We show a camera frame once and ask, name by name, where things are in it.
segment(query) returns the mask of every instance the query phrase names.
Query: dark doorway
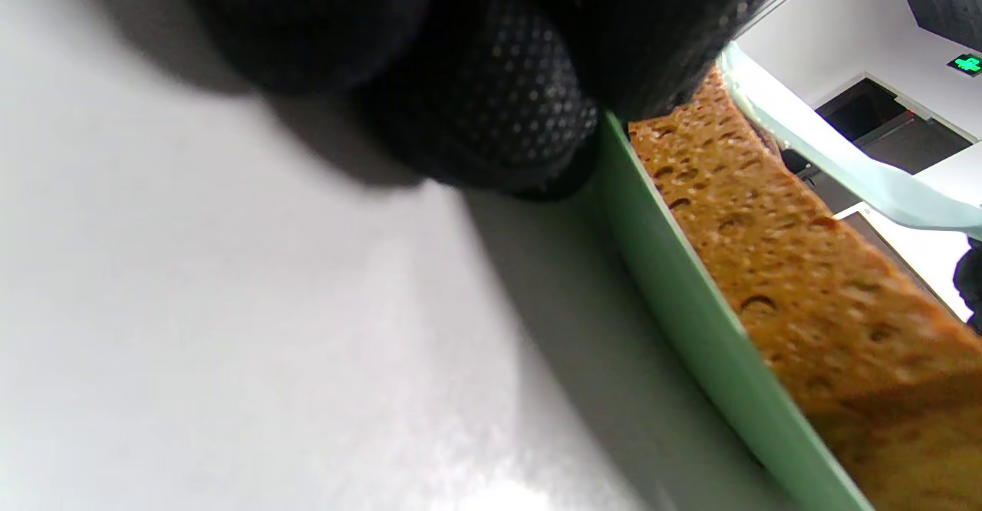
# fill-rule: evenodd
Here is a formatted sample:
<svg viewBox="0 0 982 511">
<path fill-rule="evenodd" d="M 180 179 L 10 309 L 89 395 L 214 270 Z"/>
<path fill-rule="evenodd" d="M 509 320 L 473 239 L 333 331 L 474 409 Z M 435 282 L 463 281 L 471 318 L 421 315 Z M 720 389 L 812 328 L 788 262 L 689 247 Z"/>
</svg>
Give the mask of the dark doorway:
<svg viewBox="0 0 982 511">
<path fill-rule="evenodd" d="M 859 81 L 816 112 L 869 157 L 916 174 L 971 147 L 954 131 L 922 120 L 898 104 L 876 82 Z M 859 204 L 859 198 L 795 151 L 782 153 L 785 165 L 814 190 L 832 213 Z"/>
</svg>

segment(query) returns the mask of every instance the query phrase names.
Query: green plastic edge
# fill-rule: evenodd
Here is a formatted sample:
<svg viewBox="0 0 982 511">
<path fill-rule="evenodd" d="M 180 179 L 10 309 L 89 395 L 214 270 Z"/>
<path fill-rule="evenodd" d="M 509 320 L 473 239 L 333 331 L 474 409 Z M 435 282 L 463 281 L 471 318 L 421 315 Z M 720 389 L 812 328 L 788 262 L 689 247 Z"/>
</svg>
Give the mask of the green plastic edge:
<svg viewBox="0 0 982 511">
<path fill-rule="evenodd" d="M 750 451 L 808 511 L 874 511 L 712 281 L 634 153 L 621 122 L 599 127 L 597 181 L 618 248 L 660 329 Z"/>
</svg>

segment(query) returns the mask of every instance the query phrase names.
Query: white surface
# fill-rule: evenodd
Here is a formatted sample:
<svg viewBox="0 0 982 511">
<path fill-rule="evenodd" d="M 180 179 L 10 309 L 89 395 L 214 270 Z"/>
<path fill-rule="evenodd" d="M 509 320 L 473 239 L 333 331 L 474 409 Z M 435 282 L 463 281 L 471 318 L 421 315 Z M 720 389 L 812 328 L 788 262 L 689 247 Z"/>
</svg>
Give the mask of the white surface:
<svg viewBox="0 0 982 511">
<path fill-rule="evenodd" d="M 969 49 L 918 28 L 906 0 L 789 0 L 740 46 L 812 106 L 872 77 L 982 140 L 982 80 L 946 66 Z"/>
<path fill-rule="evenodd" d="M 982 206 L 982 144 L 973 144 L 966 150 L 947 158 L 920 172 L 916 178 L 929 183 L 935 189 L 965 203 Z M 895 224 L 883 215 L 870 210 L 865 203 L 856 204 L 836 217 L 844 218 L 861 213 L 881 237 L 915 270 L 934 290 L 948 308 L 962 319 L 968 319 L 971 311 L 965 307 L 958 290 L 951 281 L 954 267 L 964 253 L 968 241 L 959 232 L 915 231 Z"/>
<path fill-rule="evenodd" d="M 0 0 L 0 509 L 792 509 L 585 203 L 366 185 L 181 3 Z"/>
</svg>

